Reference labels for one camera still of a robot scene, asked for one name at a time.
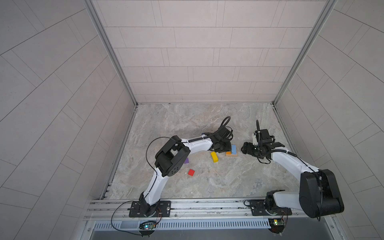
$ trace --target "black mounting plate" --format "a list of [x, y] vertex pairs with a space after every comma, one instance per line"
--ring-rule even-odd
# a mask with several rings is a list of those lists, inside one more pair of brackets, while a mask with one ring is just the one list
[[[170, 216], [170, 201], [160, 201], [158, 206], [160, 208], [163, 217]], [[132, 202], [131, 209], [129, 211], [129, 217], [147, 217], [143, 213], [140, 212], [140, 204], [139, 201]]]
[[[252, 216], [271, 216], [268, 214], [265, 210], [265, 205], [264, 205], [264, 200], [259, 199], [259, 200], [249, 200], [249, 206], [251, 207], [252, 211]], [[292, 215], [292, 211], [290, 208], [287, 207], [281, 207], [277, 209], [277, 214], [276, 216], [281, 216], [283, 215], [283, 212], [280, 211], [283, 210], [285, 212], [285, 215]]]

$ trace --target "red block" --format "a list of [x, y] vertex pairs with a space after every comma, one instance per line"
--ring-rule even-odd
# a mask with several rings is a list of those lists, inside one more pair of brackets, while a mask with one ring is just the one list
[[191, 176], [193, 176], [193, 174], [195, 173], [195, 171], [194, 170], [192, 170], [192, 169], [190, 169], [189, 170], [189, 172], [188, 172], [188, 175], [191, 175]]

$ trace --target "yellow block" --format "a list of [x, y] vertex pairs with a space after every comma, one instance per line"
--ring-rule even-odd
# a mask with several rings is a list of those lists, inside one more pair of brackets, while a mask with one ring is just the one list
[[212, 159], [214, 160], [214, 162], [218, 162], [218, 158], [217, 158], [217, 155], [215, 152], [211, 152], [211, 156], [212, 156]]

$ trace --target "cable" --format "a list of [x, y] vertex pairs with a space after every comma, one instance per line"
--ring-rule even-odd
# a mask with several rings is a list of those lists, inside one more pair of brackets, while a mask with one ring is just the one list
[[259, 163], [264, 163], [264, 164], [270, 164], [271, 163], [271, 160], [269, 160], [269, 159], [267, 159], [269, 162], [262, 162], [262, 161], [260, 161], [260, 159], [258, 157], [256, 157], [256, 158], [259, 161]]
[[111, 216], [111, 225], [112, 225], [112, 227], [113, 227], [114, 229], [116, 229], [117, 231], [127, 232], [127, 233], [130, 233], [130, 234], [132, 234], [132, 235], [141, 236], [141, 234], [137, 234], [137, 233], [133, 233], [133, 232], [129, 232], [129, 231], [125, 231], [125, 230], [117, 229], [117, 228], [115, 228], [115, 226], [112, 224], [112, 218], [113, 218], [113, 215], [115, 214], [115, 212], [119, 209], [119, 207], [123, 206], [123, 205], [126, 204], [127, 202], [134, 202], [134, 201], [130, 200], [130, 201], [123, 202], [120, 206], [118, 206], [118, 207], [116, 208], [116, 210], [113, 212], [113, 214], [112, 214], [112, 216]]
[[320, 194], [321, 194], [321, 202], [320, 202], [320, 209], [319, 209], [319, 217], [317, 217], [317, 220], [320, 221], [321, 220], [321, 210], [323, 208], [323, 182], [321, 181], [323, 179], [322, 176], [319, 177], [319, 183], [320, 183]]
[[250, 207], [251, 206], [251, 202], [249, 200], [244, 200], [243, 204], [247, 207]]
[[[225, 128], [225, 126], [228, 124], [228, 122], [230, 120], [231, 120], [231, 116], [225, 117], [224, 120], [221, 122], [220, 127], [214, 133], [211, 133], [210, 135], [205, 136], [205, 137], [197, 137], [197, 138], [194, 138], [194, 139], [190, 139], [190, 140], [188, 140], [188, 142], [195, 142], [195, 141], [199, 141], [199, 140], [204, 140], [204, 139], [207, 139], [207, 138], [210, 138], [210, 137], [216, 135], [221, 129]], [[224, 140], [228, 140], [228, 141], [232, 140], [232, 138], [233, 138], [232, 131]]]

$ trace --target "gray marble surface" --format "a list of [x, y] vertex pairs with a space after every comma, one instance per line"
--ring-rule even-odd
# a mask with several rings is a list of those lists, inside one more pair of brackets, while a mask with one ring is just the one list
[[[233, 129], [231, 143], [236, 144], [238, 157], [220, 153], [218, 163], [213, 163], [210, 151], [191, 154], [189, 163], [169, 178], [161, 197], [259, 197], [276, 189], [297, 192], [298, 181], [281, 165], [273, 161], [261, 164], [240, 151], [244, 142], [252, 142], [256, 119], [261, 129], [267, 128], [276, 141], [288, 147], [271, 104], [143, 104], [136, 113], [109, 199], [138, 199], [147, 188], [153, 170], [145, 160], [145, 151], [153, 139], [173, 135], [192, 138], [214, 132], [226, 116], [231, 116], [228, 126]], [[151, 144], [148, 160], [152, 165], [155, 153], [166, 141], [159, 139]], [[195, 170], [193, 177], [187, 174], [189, 169]]]

